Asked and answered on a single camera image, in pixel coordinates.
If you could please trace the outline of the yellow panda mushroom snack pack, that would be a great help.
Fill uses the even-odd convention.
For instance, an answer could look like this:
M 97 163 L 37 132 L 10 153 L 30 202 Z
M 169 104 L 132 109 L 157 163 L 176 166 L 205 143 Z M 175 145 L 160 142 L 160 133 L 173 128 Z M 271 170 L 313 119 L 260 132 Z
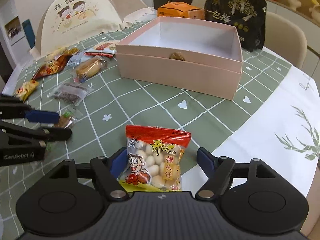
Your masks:
M 39 82 L 35 80 L 27 81 L 16 90 L 16 92 L 14 93 L 14 97 L 25 102 L 29 98 L 29 96 L 36 90 L 38 85 Z

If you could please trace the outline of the red bag of round biscuits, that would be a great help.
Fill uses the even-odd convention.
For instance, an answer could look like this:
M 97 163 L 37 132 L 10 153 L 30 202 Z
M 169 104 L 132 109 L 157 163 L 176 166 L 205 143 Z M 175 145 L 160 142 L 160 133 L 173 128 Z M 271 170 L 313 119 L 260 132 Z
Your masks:
M 180 191 L 180 161 L 191 133 L 177 129 L 126 126 L 127 158 L 119 182 L 127 192 Z

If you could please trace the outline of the round pastry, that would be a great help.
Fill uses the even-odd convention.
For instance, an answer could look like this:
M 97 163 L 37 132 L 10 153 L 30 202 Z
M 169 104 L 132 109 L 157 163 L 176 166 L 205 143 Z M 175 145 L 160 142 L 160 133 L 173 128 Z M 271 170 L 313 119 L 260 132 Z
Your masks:
M 75 83 L 80 84 L 80 83 L 86 82 L 88 79 L 95 76 L 101 70 L 104 70 L 106 68 L 107 68 L 107 61 L 100 56 L 95 56 L 76 66 L 72 70 L 71 76 Z

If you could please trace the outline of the dark seaweed cracker clear pack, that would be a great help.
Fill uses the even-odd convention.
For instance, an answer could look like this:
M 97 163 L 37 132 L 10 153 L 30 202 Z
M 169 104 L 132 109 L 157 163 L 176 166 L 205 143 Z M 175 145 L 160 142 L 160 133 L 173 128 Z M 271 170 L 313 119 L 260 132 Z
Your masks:
M 81 87 L 73 83 L 61 83 L 48 94 L 48 97 L 77 107 L 91 92 L 93 92 L 92 88 Z

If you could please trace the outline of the red foil meat snack pouch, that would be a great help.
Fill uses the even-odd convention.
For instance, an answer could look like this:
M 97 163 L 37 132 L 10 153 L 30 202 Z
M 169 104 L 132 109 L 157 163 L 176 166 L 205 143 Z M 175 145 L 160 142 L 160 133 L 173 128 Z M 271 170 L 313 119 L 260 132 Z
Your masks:
M 44 63 L 33 75 L 32 80 L 38 80 L 45 76 L 50 76 L 61 72 L 64 70 L 71 57 L 71 55 L 61 55 L 57 60 Z

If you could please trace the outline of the yellow snack pack top left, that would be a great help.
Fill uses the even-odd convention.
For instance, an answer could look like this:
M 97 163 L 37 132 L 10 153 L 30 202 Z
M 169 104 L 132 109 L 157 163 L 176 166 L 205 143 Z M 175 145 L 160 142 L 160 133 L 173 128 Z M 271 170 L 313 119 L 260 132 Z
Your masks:
M 78 53 L 79 49 L 76 47 L 73 47 L 71 49 L 67 49 L 66 47 L 61 47 L 56 49 L 53 53 L 50 53 L 46 56 L 46 59 L 49 61 L 57 60 L 61 55 L 75 55 Z

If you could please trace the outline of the green grid tablecloth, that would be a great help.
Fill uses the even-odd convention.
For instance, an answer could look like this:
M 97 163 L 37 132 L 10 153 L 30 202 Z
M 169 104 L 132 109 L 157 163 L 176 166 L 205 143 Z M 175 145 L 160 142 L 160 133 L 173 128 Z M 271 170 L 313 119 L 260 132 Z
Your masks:
M 16 201 L 65 159 L 87 163 L 126 145 L 127 125 L 181 129 L 192 138 L 181 160 L 182 188 L 196 192 L 206 176 L 196 152 L 206 148 L 239 163 L 262 159 L 307 195 L 319 156 L 319 93 L 314 80 L 269 50 L 243 51 L 242 77 L 229 101 L 120 76 L 116 59 L 84 83 L 92 90 L 78 106 L 66 142 L 51 144 L 44 160 L 1 168 L 1 239 L 23 229 Z

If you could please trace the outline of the red white striped snack pack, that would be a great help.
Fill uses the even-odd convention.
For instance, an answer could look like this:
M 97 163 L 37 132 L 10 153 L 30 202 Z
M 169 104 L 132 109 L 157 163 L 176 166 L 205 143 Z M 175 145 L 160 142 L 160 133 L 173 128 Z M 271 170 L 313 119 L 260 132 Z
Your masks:
M 116 45 L 119 40 L 100 42 L 92 48 L 86 50 L 84 55 L 86 56 L 105 56 L 114 57 L 116 54 Z

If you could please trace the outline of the pink open gift box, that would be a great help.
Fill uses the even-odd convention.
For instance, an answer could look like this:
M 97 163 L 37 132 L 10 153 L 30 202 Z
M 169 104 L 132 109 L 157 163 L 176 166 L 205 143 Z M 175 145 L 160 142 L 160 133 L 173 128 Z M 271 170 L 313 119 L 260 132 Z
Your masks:
M 232 100 L 242 75 L 236 27 L 158 17 L 116 45 L 121 77 Z

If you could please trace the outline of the cream cartoon food cover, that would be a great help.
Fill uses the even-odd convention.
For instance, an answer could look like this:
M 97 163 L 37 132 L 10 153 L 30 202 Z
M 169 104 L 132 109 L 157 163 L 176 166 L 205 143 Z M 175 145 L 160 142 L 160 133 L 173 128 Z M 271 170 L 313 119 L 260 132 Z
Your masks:
M 39 26 L 39 52 L 47 55 L 101 32 L 123 30 L 122 22 L 109 0 L 55 0 Z

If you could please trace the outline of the brown snack inside box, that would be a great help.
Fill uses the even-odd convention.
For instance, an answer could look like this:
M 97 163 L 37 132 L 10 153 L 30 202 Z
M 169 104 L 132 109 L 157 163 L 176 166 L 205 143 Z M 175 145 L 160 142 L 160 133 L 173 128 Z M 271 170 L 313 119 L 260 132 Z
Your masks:
M 185 61 L 185 57 L 180 52 L 173 52 L 172 54 L 170 54 L 169 59 Z

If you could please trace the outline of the beige chair right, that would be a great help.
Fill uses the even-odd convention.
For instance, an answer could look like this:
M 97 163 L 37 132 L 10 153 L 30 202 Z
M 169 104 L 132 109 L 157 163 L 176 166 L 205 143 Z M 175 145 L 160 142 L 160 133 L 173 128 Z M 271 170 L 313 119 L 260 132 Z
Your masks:
M 266 13 L 264 47 L 301 69 L 306 58 L 307 39 L 299 26 L 272 12 Z

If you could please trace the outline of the black plum snack bag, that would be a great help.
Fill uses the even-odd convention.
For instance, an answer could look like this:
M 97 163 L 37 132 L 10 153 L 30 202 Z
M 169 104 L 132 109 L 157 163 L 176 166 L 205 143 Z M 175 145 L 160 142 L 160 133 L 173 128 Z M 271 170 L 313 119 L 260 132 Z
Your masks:
M 236 27 L 242 48 L 263 49 L 267 4 L 265 0 L 206 0 L 204 19 Z

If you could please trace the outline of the orange cardboard box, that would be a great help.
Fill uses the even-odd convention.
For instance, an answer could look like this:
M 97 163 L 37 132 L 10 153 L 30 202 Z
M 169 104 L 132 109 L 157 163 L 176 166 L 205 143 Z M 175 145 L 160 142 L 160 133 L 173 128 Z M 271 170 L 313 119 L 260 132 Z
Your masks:
M 204 9 L 184 2 L 170 2 L 157 9 L 158 17 L 182 17 L 204 20 Z

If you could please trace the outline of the white vase figurine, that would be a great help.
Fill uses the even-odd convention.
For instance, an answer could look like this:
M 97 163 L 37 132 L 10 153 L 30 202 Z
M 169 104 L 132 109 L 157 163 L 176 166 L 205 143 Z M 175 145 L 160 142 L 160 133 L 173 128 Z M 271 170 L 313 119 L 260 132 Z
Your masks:
M 289 4 L 289 7 L 294 11 L 297 11 L 297 9 L 302 6 L 301 1 L 299 0 L 287 0 L 287 2 Z

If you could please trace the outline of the white yellow bunny figurine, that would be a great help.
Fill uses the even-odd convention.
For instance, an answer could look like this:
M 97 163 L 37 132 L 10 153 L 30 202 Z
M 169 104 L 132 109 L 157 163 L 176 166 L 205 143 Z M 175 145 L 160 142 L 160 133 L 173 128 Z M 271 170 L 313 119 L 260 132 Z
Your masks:
M 317 0 L 311 0 L 313 3 L 313 6 L 309 8 L 309 12 L 311 14 L 311 17 L 316 20 L 319 21 L 319 10 L 320 10 L 320 5 L 319 2 Z

